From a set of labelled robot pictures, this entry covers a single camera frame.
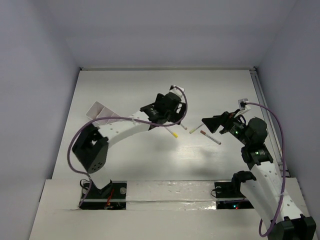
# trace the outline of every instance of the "white table surface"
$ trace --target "white table surface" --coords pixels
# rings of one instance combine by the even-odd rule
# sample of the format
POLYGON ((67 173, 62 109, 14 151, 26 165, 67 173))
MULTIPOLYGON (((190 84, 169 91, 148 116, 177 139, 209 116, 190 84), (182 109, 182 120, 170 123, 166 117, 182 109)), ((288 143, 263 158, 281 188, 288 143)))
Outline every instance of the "white table surface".
MULTIPOLYGON (((128 182, 128 200, 135 205, 128 210, 112 211, 78 209, 81 187, 77 179, 47 180, 30 240, 261 239, 260 217, 254 209, 216 210, 212 205, 206 210, 190 210, 190 202, 214 202, 210 196, 213 184, 208 181, 128 182), (172 192, 184 192, 172 194, 164 187, 168 185, 172 192), (185 208, 177 207, 179 203, 185 208)), ((295 178, 287 179, 286 190, 305 216, 309 216, 295 178)))
MULTIPOLYGON (((188 113, 183 124, 171 129, 174 138, 164 128, 131 136, 113 146, 107 155, 106 167, 113 181, 154 180, 226 180, 234 173, 247 170, 241 157, 243 146, 230 134, 215 134, 217 145, 200 133, 189 130, 201 124, 201 119, 220 115, 238 108, 238 100, 248 98, 257 103, 257 95, 248 70, 159 70, 159 71, 81 71, 76 84, 53 179, 80 179, 67 164, 68 144, 76 131, 88 119, 86 112, 98 101, 121 116, 129 116, 140 107, 152 103, 158 93, 169 87, 185 88, 188 113)), ((247 120, 263 118, 260 108, 252 106, 247 120)), ((275 157, 269 137, 266 145, 275 157)), ((83 170, 73 153, 72 164, 83 170)))

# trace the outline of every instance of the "marker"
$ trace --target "marker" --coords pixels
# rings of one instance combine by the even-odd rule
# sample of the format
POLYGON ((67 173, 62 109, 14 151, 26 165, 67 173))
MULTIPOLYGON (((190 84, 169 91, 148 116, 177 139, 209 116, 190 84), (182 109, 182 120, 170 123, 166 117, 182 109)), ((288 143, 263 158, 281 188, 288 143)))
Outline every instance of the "marker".
POLYGON ((200 126, 197 126, 196 128, 192 129, 189 133, 192 134, 193 132, 195 132, 196 130, 198 130, 199 128, 201 128, 203 125, 205 125, 205 124, 202 123, 200 126))
POLYGON ((201 130, 200 133, 202 133, 203 135, 205 135, 208 139, 211 139, 212 141, 214 141, 216 144, 221 145, 221 142, 220 142, 219 140, 214 139, 212 136, 209 136, 208 134, 206 134, 205 131, 202 131, 202 130, 201 130))
POLYGON ((184 130, 188 130, 188 128, 186 126, 184 126, 181 122, 180 122, 180 126, 184 129, 184 130))
POLYGON ((171 133, 176 139, 178 138, 178 134, 176 134, 175 132, 171 131, 168 127, 164 127, 165 129, 168 130, 169 133, 171 133))

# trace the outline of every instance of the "gray wall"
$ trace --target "gray wall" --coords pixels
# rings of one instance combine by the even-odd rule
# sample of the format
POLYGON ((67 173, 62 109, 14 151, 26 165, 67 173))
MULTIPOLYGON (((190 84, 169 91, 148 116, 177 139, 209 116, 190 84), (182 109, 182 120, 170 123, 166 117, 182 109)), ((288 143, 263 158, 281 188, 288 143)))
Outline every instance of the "gray wall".
POLYGON ((300 0, 258 67, 282 122, 289 171, 320 226, 320 1, 300 0))
POLYGON ((296 0, 45 0, 81 67, 256 66, 296 0))
POLYGON ((0 1, 0 239, 27 240, 79 68, 42 1, 0 1))

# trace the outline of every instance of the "purple cable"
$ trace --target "purple cable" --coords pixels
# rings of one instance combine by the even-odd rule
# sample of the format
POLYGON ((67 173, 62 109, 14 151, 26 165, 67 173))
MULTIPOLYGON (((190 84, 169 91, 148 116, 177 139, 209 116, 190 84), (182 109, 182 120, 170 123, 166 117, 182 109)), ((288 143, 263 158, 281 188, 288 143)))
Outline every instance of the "purple cable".
MULTIPOLYGON (((181 90, 181 88, 179 88, 178 86, 175 86, 176 89, 178 89, 182 95, 183 95, 183 98, 184 98, 184 101, 185 101, 185 112, 183 114, 183 116, 181 117, 181 119, 177 122, 174 122, 174 123, 171 123, 171 124, 157 124, 157 123, 153 123, 153 122, 150 122, 150 121, 144 121, 144 120, 141 120, 141 119, 134 119, 135 122, 138 122, 138 123, 143 123, 143 124, 149 124, 149 125, 152 125, 152 126, 155 126, 155 127, 171 127, 171 126, 174 126, 174 125, 177 125, 179 124, 186 116, 187 114, 187 111, 188 111, 188 101, 187 101, 187 97, 184 93, 184 91, 181 90)), ((132 118, 130 117, 122 117, 122 116, 104 116, 104 117, 99 117, 99 118, 96 118, 96 119, 93 119, 93 120, 90 120, 88 121, 85 125, 83 125, 77 132, 76 134, 73 136, 69 146, 68 146, 68 150, 67 150, 67 153, 66 153, 66 159, 67 159, 67 162, 68 162, 68 165, 70 167, 70 169, 72 171, 74 171, 75 173, 77 174, 84 174, 86 175, 88 178, 89 178, 89 187, 86 191, 86 193, 84 194, 82 200, 80 201, 79 203, 79 207, 84 203, 88 193, 89 193, 89 190, 91 189, 92 187, 92 180, 91 180, 91 177, 90 175, 85 172, 85 171, 79 171, 77 169, 75 169, 72 164, 71 164, 71 159, 70 159, 70 154, 71 154, 71 149, 72 149, 72 146, 74 145, 77 137, 80 135, 80 133, 87 127, 89 126, 90 124, 96 122, 96 121, 100 121, 100 120, 109 120, 109 119, 117 119, 117 120, 126 120, 126 121, 132 121, 132 118)))
POLYGON ((281 210, 281 206, 282 206, 282 202, 284 200, 284 195, 283 193, 285 192, 285 186, 286 186, 286 160, 285 160, 285 138, 284 138, 284 132, 283 132, 283 129, 282 129, 282 126, 280 124, 280 120, 279 118, 277 117, 277 115, 272 112, 269 108, 267 108, 266 106, 263 106, 261 104, 258 104, 258 103, 254 103, 254 102, 247 102, 246 104, 248 105, 255 105, 255 106, 258 106, 260 108, 263 108, 267 111, 269 111, 275 118, 275 120, 277 121, 278 125, 279 125, 279 128, 280 128, 280 133, 281 133, 281 141, 282 141, 282 172, 283 172, 283 176, 282 176, 282 186, 281 186, 281 193, 280 193, 280 199, 279 199, 279 204, 278 204, 278 207, 276 208, 276 211, 275 211, 275 214, 274 214, 274 217, 272 219, 272 222, 270 224, 270 227, 269 229, 266 231, 265 234, 262 234, 261 233, 261 228, 262 228, 262 219, 260 220, 260 224, 259 224, 259 235, 260 237, 264 238, 266 236, 268 236, 271 231, 274 229, 274 226, 276 224, 276 220, 279 216, 279 213, 280 213, 280 210, 281 210))

